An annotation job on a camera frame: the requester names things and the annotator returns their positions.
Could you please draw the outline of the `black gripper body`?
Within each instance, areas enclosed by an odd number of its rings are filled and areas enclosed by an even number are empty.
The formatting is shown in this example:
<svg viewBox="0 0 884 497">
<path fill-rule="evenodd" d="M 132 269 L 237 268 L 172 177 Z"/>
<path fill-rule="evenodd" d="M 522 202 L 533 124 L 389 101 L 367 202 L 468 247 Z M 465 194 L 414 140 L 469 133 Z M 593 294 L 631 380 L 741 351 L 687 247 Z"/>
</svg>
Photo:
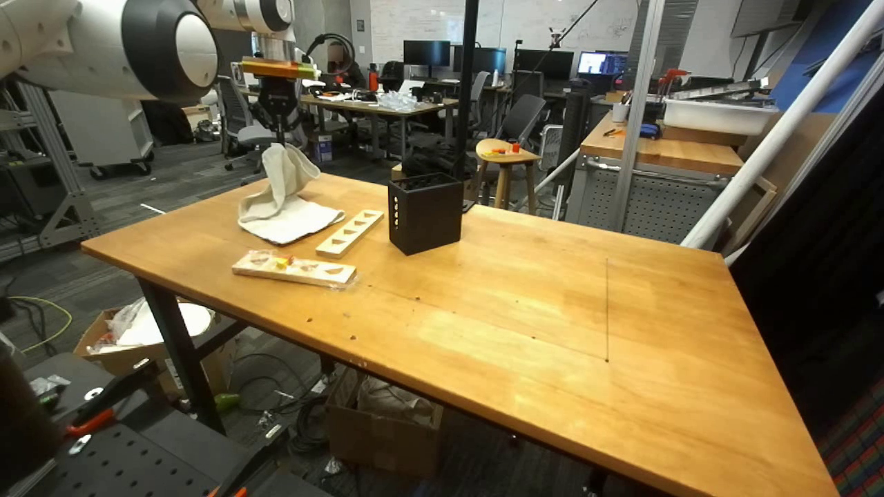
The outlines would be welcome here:
<svg viewBox="0 0 884 497">
<path fill-rule="evenodd" d="M 273 129 L 276 140 L 284 140 L 284 136 L 298 122 L 298 93 L 295 82 L 284 78 L 262 78 L 261 80 L 261 109 L 269 118 L 269 126 Z"/>
</svg>

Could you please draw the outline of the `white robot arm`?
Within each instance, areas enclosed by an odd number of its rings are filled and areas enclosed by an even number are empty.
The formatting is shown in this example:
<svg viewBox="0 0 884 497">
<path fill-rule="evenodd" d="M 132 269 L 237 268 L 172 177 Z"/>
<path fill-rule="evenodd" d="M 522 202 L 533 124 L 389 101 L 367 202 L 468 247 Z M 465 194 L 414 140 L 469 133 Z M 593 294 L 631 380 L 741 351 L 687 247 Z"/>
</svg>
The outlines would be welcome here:
<svg viewBox="0 0 884 497">
<path fill-rule="evenodd" d="M 194 101 L 218 29 L 294 35 L 294 0 L 0 0 L 0 73 L 53 90 Z"/>
</svg>

